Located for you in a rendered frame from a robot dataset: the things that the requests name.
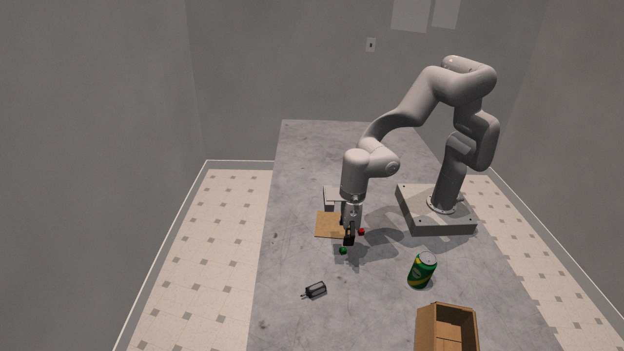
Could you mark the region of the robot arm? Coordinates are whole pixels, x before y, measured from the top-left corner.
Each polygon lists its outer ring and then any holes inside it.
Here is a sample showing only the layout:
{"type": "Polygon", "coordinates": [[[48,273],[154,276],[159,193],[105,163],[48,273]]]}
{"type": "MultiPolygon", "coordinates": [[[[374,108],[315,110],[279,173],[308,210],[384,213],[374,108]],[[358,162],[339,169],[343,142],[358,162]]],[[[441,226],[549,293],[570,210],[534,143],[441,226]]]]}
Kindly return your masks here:
{"type": "Polygon", "coordinates": [[[395,174],[400,159],[381,140],[396,128],[423,126],[438,102],[454,107],[458,131],[447,138],[443,165],[426,203],[435,213],[455,213],[456,203],[464,201],[457,195],[467,166],[483,172],[495,154],[501,125],[482,111],[482,98],[492,92],[496,82],[493,67],[455,55],[445,57],[441,67],[425,67],[399,106],[370,123],[356,148],[345,152],[340,188],[323,186],[325,213],[334,213],[335,201],[363,200],[369,178],[395,174]]]}

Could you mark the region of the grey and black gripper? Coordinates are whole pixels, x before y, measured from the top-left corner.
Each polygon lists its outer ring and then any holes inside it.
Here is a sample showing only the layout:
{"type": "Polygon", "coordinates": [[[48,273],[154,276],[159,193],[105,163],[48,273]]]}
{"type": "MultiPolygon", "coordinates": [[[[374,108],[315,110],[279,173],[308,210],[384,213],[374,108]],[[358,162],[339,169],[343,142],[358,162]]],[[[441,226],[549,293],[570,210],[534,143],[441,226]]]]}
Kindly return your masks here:
{"type": "Polygon", "coordinates": [[[340,225],[343,225],[345,229],[345,237],[343,241],[343,246],[353,246],[354,239],[356,237],[356,230],[360,229],[361,225],[361,217],[362,217],[362,206],[365,198],[357,203],[353,203],[350,201],[341,202],[341,218],[340,225]],[[348,228],[350,225],[350,228],[348,228]],[[350,230],[350,234],[348,234],[348,230],[350,230]]]}

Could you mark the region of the green soda can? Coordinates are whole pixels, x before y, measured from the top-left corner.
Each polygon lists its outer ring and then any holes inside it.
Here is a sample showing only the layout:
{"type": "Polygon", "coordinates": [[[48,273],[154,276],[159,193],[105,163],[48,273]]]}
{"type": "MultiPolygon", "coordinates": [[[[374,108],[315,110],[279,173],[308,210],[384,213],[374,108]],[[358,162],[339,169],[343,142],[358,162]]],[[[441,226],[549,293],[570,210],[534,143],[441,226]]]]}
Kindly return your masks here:
{"type": "Polygon", "coordinates": [[[408,283],[415,289],[425,288],[434,273],[435,267],[437,267],[435,254],[430,251],[422,251],[415,257],[407,277],[408,283]]]}

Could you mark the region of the open brown cardboard box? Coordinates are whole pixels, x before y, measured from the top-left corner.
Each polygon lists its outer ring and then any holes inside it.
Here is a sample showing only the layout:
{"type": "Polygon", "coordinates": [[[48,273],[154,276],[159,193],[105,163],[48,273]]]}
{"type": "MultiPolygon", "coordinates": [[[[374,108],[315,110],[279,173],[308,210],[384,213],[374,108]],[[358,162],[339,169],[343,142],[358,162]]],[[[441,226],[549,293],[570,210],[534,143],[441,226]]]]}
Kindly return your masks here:
{"type": "Polygon", "coordinates": [[[476,312],[437,301],[418,308],[414,351],[481,351],[476,312]]]}

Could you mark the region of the tan mat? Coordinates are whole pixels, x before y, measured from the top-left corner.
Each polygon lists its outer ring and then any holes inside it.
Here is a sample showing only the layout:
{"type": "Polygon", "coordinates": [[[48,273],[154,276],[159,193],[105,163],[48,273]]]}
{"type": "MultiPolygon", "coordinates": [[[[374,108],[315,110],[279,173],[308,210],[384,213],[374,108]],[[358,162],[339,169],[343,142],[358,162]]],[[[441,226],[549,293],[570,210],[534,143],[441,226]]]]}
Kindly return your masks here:
{"type": "Polygon", "coordinates": [[[341,238],[345,237],[343,225],[339,225],[341,213],[325,213],[318,211],[314,237],[341,238]]]}

